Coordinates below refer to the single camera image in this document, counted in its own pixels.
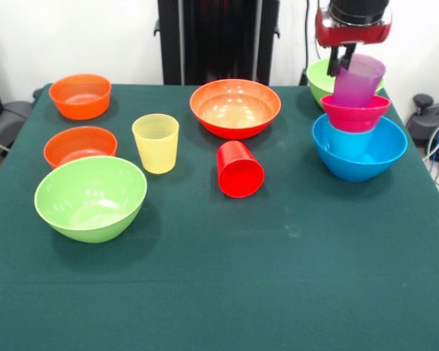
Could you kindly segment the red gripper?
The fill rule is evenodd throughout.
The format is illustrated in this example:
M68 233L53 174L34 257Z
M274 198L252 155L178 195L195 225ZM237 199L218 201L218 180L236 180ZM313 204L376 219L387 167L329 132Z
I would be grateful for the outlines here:
M349 70L356 44L378 44L386 40L391 31L392 13L388 8L381 19L370 25L355 26L335 20L327 7L318 9L315 17L315 34L318 44L331 47L327 75L336 77L339 69ZM344 55L339 58L339 46L345 48Z

